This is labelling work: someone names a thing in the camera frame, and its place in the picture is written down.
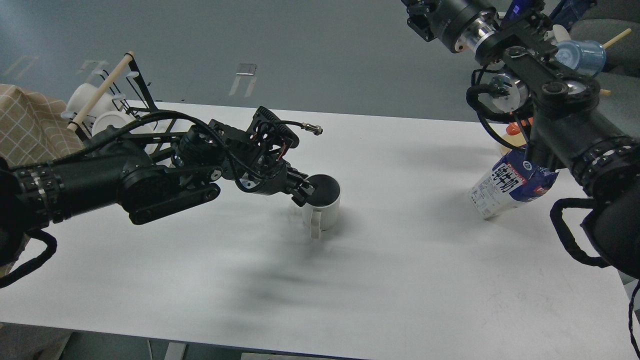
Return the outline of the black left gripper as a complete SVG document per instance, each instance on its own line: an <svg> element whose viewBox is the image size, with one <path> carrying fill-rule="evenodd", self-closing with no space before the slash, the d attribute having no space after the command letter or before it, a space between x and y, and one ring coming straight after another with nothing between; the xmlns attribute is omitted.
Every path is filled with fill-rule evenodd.
<svg viewBox="0 0 640 360"><path fill-rule="evenodd" d="M284 193L291 195L298 207L307 203L315 191L307 180L309 176L284 159L288 150L299 145L299 137L274 112L261 105L247 130L214 119L208 125L236 157L233 160L235 173L226 162L223 177L238 180L240 189L247 193Z"/></svg>

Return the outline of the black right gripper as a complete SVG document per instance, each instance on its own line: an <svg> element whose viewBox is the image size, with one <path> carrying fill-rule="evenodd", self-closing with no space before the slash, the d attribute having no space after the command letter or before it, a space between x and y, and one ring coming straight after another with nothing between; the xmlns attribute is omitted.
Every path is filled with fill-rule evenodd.
<svg viewBox="0 0 640 360"><path fill-rule="evenodd" d="M407 25L426 42L457 54L498 54L498 11L487 0L403 0Z"/></svg>

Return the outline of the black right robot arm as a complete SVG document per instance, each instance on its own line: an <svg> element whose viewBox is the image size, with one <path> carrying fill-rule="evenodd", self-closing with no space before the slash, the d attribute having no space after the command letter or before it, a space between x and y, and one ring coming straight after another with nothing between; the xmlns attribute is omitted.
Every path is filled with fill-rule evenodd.
<svg viewBox="0 0 640 360"><path fill-rule="evenodd" d="M567 169L586 198L554 203L551 222L581 264L639 278L639 141L597 111L601 86L562 64L545 38L553 26L544 1L502 19L486 0L405 0L407 25L426 42L474 53L466 102L495 141L489 121L521 125L526 160Z"/></svg>

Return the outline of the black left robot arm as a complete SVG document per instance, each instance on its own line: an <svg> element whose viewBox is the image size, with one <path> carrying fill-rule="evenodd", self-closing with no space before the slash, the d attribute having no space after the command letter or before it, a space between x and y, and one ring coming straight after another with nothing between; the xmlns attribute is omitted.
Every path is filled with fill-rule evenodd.
<svg viewBox="0 0 640 360"><path fill-rule="evenodd" d="M1 287L53 257L57 240L45 231L51 223L112 204L133 224L146 224L215 200L224 178L245 193L291 195L302 207L321 191L284 158L300 142L290 125L263 106L247 130L158 110L110 125L64 157L16 166L2 159L1 265L14 264L27 239L45 249L3 275Z"/></svg>

